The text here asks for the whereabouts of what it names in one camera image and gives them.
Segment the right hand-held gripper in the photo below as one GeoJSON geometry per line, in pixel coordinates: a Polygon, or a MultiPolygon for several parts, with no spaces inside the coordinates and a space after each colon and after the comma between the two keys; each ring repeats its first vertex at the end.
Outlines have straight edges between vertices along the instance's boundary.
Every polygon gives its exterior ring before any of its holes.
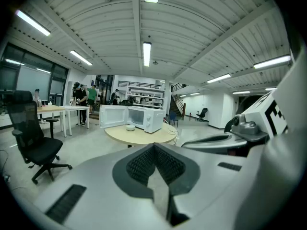
{"type": "Polygon", "coordinates": [[[237,114],[226,124],[225,132],[187,141],[182,148],[232,156],[247,156],[249,150],[276,135],[286,133],[287,122],[272,92],[249,96],[240,104],[237,114]]]}

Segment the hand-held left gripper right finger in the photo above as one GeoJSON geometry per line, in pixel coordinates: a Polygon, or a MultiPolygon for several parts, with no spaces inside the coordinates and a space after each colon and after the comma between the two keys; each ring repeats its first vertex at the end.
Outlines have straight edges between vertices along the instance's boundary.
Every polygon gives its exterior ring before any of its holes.
{"type": "Polygon", "coordinates": [[[168,218],[156,230],[235,230],[239,209],[254,178],[254,159],[154,145],[160,174],[168,183],[168,218]]]}

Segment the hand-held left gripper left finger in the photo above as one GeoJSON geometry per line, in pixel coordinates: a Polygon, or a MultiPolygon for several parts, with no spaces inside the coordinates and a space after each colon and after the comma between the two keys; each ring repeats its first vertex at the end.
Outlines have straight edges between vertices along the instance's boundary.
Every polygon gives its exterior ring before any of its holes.
{"type": "Polygon", "coordinates": [[[133,180],[121,159],[131,159],[147,146],[134,147],[87,160],[54,181],[34,205],[44,214],[53,206],[67,209],[64,195],[74,186],[83,190],[61,225],[70,230],[164,230],[165,219],[154,206],[152,190],[133,180]]]}

